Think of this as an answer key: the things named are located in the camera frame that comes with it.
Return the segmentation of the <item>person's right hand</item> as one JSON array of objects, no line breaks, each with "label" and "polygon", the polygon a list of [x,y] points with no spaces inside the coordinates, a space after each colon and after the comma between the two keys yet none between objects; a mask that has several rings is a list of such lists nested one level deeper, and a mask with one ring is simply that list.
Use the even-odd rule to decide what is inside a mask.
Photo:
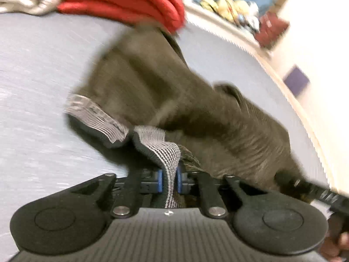
[{"label": "person's right hand", "polygon": [[344,257],[342,253],[348,251],[348,232],[341,233],[339,238],[334,237],[328,231],[325,240],[319,249],[320,255],[330,262],[342,262]]}]

